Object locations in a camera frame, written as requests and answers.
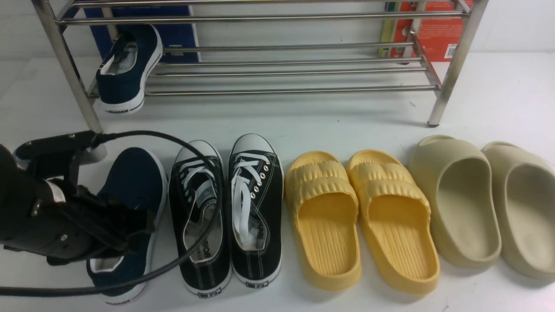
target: orange box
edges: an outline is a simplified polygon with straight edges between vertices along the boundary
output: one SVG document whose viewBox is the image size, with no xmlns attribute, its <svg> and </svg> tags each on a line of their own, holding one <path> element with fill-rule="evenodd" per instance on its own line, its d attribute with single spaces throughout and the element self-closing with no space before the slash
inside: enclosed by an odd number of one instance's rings
<svg viewBox="0 0 555 312">
<path fill-rule="evenodd" d="M 465 0 L 472 7 L 474 0 Z M 402 2 L 401 12 L 415 11 L 416 2 Z M 452 11 L 448 2 L 428 2 L 426 11 Z M 406 42 L 412 20 L 400 19 L 397 22 L 393 42 Z M 418 33 L 418 40 L 422 44 L 424 53 L 430 62 L 450 62 L 455 54 L 458 40 L 463 31 L 463 24 L 459 18 L 451 19 L 423 19 Z M 391 57 L 402 57 L 404 48 L 394 48 Z"/>
</svg>

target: blue box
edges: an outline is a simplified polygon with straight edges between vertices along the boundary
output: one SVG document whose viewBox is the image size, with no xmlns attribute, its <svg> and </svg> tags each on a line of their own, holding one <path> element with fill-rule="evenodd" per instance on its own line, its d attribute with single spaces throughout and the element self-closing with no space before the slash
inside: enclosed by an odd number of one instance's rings
<svg viewBox="0 0 555 312">
<path fill-rule="evenodd" d="M 85 15 L 89 18 L 104 17 L 102 9 L 85 9 Z M 155 6 L 155 7 L 119 7 L 112 8 L 114 17 L 154 17 L 154 16 L 191 16 L 189 6 Z M 130 25 L 117 25 L 118 32 L 125 31 Z M 154 25 L 165 48 L 184 47 L 194 48 L 197 46 L 196 31 L 192 24 L 159 24 Z M 94 40 L 97 43 L 100 56 L 104 59 L 112 48 L 112 40 L 107 26 L 91 26 Z M 166 53 L 160 60 L 164 63 L 198 63 L 198 53 L 179 53 L 172 55 Z"/>
</svg>

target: shoe rack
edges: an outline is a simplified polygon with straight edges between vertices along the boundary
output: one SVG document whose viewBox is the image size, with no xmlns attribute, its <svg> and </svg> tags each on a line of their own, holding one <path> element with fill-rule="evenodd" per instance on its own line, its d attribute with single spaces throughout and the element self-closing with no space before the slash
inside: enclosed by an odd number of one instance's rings
<svg viewBox="0 0 555 312">
<path fill-rule="evenodd" d="M 429 91 L 434 92 L 437 100 L 433 106 L 429 127 L 437 127 L 440 123 L 443 111 L 449 102 L 451 93 L 457 82 L 470 45 L 476 34 L 480 20 L 486 9 L 488 0 L 475 0 L 472 8 L 464 0 L 426 0 L 418 1 L 414 12 L 376 12 L 376 13 L 349 13 L 349 14 L 279 14 L 279 15 L 250 15 L 250 16 L 192 16 L 192 17 L 113 17 L 111 8 L 127 6 L 177 6 L 191 5 L 202 6 L 206 4 L 248 4 L 257 6 L 262 3 L 281 4 L 283 6 L 293 3 L 310 3 L 319 5 L 324 2 L 384 2 L 384 0 L 69 0 L 62 10 L 55 14 L 52 10 L 50 0 L 31 0 L 38 14 L 46 35 L 54 49 L 56 57 L 62 67 L 69 86 L 75 96 L 77 104 L 83 113 L 89 128 L 95 132 L 102 132 L 100 121 L 92 107 L 98 94 L 96 93 L 94 82 L 92 86 L 86 87 L 80 78 L 79 72 L 73 61 L 71 52 L 68 49 L 64 38 L 64 31 L 67 27 L 79 26 L 98 26 L 107 25 L 112 39 L 117 36 L 115 28 L 118 24 L 180 24 L 180 23 L 257 23 L 257 22 L 293 22 L 293 21 L 331 21 L 348 19 L 412 19 L 412 27 L 407 42 L 401 43 L 381 43 L 381 42 L 361 42 L 349 44 L 311 44 L 303 46 L 229 46 L 229 47 L 197 47 L 197 48 L 169 48 L 165 52 L 207 52 L 207 51 L 289 51 L 289 50 L 323 50 L 323 49 L 352 49 L 352 48 L 405 48 L 402 58 L 377 58 L 368 56 L 364 59 L 326 59 L 310 61 L 252 61 L 252 62 L 200 62 L 198 64 L 159 64 L 160 70 L 165 68 L 185 68 L 189 67 L 209 67 L 209 68 L 237 68 L 233 72 L 225 72 L 220 75 L 214 73 L 171 73 L 165 78 L 245 78 L 245 77 L 294 77 L 294 76 L 323 76 L 323 75 L 360 75 L 360 74 L 383 74 L 383 73 L 414 73 L 424 74 L 429 84 L 423 85 L 391 85 L 391 86 L 367 86 L 367 87 L 341 87 L 341 88 L 298 88 L 298 89 L 237 89 L 237 90 L 209 90 L 209 91 L 183 91 L 171 90 L 164 92 L 149 91 L 147 84 L 147 96 L 232 96 L 232 95 L 262 95 L 262 94 L 328 94 L 328 93 L 372 93 L 372 92 L 408 92 L 408 91 Z M 426 12 L 427 1 L 446 1 L 450 2 L 454 11 Z M 102 18 L 76 18 L 76 14 L 85 8 L 102 8 L 104 17 Z M 465 25 L 453 56 L 447 75 L 443 83 L 437 76 L 432 64 L 423 54 L 422 47 L 418 41 L 418 31 L 422 19 L 428 18 L 460 18 Z M 418 63 L 419 67 L 395 67 L 395 68 L 373 68 L 373 69 L 334 69 L 325 70 L 317 67 L 326 65 L 353 65 L 353 64 L 386 64 L 386 63 Z M 264 71 L 252 72 L 248 68 L 252 66 L 267 68 Z M 314 66 L 313 70 L 295 70 L 297 66 Z M 286 71 L 277 71 L 276 67 L 286 67 Z"/>
</svg>

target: black sneaker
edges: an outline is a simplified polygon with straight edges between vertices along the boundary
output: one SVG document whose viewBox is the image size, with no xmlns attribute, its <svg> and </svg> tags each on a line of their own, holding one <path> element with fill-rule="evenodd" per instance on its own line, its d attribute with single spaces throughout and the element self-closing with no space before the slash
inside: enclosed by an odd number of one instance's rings
<svg viewBox="0 0 555 312">
<path fill-rule="evenodd" d="M 211 172 L 193 152 L 182 149 L 171 170 L 169 201 L 173 219 L 175 240 L 179 255 L 183 255 L 200 237 L 214 215 L 217 193 L 215 175 L 224 178 L 221 156 L 205 141 L 190 144 L 205 155 L 217 168 Z M 211 298 L 221 293 L 231 279 L 229 243 L 224 238 L 228 222 L 219 213 L 202 247 L 183 263 L 181 274 L 185 286 L 200 298 Z"/>
<path fill-rule="evenodd" d="M 231 255 L 235 274 L 250 288 L 268 286 L 281 266 L 283 170 L 268 141 L 240 137 L 229 158 Z"/>
</svg>

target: white floor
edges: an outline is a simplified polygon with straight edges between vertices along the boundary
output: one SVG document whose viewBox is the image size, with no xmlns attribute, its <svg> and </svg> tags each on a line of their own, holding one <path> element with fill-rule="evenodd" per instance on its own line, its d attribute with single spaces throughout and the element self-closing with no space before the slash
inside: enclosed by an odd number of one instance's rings
<svg viewBox="0 0 555 312">
<path fill-rule="evenodd" d="M 97 59 L 80 59 L 90 78 Z M 445 72 L 445 66 L 438 66 Z M 380 149 L 402 161 L 431 134 L 448 134 L 481 148 L 505 140 L 555 164 L 555 54 L 470 54 L 441 126 L 425 127 L 434 95 L 427 93 L 311 95 L 256 98 L 151 99 L 130 117 L 99 112 L 106 132 L 151 129 L 184 140 L 204 139 L 223 157 L 245 133 L 259 133 L 278 152 L 284 169 L 300 154 L 324 150 L 347 159 L 361 149 Z M 85 123 L 55 59 L 0 62 L 0 143 L 10 149 L 34 138 L 85 130 Z M 423 76 L 408 76 L 423 83 Z M 337 83 L 326 78 L 323 83 Z M 384 76 L 393 84 L 409 84 Z M 310 84 L 311 80 L 272 84 Z M 235 87 L 222 80 L 220 83 Z M 106 160 L 82 167 L 80 183 L 97 191 L 118 153 L 130 146 L 153 150 L 167 171 L 179 147 L 163 140 L 129 138 L 107 145 Z M 437 289 L 424 298 L 400 293 L 380 277 L 362 235 L 363 278 L 342 293 L 311 286 L 302 276 L 289 218 L 283 218 L 283 266 L 276 282 L 249 290 L 234 278 L 217 298 L 201 300 L 183 285 L 179 269 L 149 283 L 143 296 L 111 307 L 94 296 L 65 299 L 0 298 L 2 311 L 554 311 L 555 285 L 526 278 L 502 259 L 484 272 L 457 269 L 441 259 Z M 159 229 L 154 267 L 177 256 L 170 212 Z M 50 267 L 28 253 L 0 250 L 0 284 L 68 287 L 91 285 L 84 263 Z"/>
</svg>

